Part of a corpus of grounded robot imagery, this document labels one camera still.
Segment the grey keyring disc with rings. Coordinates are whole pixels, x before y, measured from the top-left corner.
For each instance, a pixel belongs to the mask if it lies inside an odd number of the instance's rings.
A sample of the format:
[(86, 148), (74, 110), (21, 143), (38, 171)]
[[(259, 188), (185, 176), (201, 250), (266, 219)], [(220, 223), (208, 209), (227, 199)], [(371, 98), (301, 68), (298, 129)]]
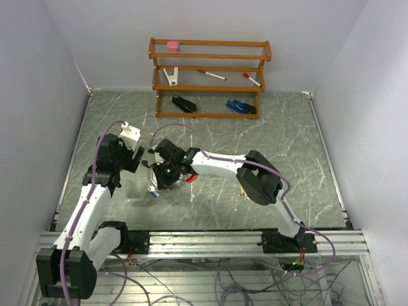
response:
[(186, 183), (187, 175), (171, 174), (166, 169), (152, 165), (147, 172), (147, 179), (150, 186), (158, 191), (175, 191)]

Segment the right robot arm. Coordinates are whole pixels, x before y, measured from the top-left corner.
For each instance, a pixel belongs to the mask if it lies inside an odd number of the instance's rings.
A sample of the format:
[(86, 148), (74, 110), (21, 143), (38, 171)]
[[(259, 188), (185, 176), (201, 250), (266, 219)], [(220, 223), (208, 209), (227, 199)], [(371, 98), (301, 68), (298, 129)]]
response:
[(155, 157), (150, 165), (150, 180), (158, 191), (172, 189), (198, 175), (235, 178), (251, 201), (269, 209), (286, 251), (295, 252), (303, 245), (303, 223), (285, 202), (286, 179), (260, 152), (250, 150), (248, 154), (231, 156), (196, 147), (183, 150), (164, 139), (151, 147), (149, 153)]

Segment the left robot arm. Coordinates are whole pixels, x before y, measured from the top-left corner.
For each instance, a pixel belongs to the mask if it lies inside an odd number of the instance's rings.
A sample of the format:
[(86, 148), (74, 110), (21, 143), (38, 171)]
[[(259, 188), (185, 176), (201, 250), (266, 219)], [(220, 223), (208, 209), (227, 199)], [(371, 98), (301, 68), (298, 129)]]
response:
[(144, 153), (137, 145), (139, 139), (140, 131), (133, 127), (118, 136), (108, 133), (99, 137), (74, 212), (53, 245), (40, 249), (36, 257), (44, 297), (90, 298), (105, 259), (111, 252), (123, 253), (129, 248), (126, 223), (99, 219), (114, 191), (121, 187), (121, 172), (136, 171)]

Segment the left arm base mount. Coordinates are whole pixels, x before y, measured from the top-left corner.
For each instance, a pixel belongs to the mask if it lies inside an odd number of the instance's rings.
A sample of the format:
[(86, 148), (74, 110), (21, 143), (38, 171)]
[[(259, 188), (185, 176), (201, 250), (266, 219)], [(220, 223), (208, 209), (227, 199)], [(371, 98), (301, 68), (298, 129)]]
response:
[(129, 231), (128, 245), (124, 249), (126, 254), (148, 254), (150, 247), (150, 233), (148, 231)]

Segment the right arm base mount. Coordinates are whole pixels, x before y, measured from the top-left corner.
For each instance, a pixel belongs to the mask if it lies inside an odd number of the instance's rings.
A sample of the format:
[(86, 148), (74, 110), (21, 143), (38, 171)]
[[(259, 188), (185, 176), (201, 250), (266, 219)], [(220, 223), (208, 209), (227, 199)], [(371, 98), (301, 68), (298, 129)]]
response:
[(281, 235), (278, 231), (263, 231), (261, 246), (264, 254), (295, 254), (304, 250), (305, 253), (316, 253), (317, 245), (312, 233), (303, 233), (300, 238), (289, 238)]

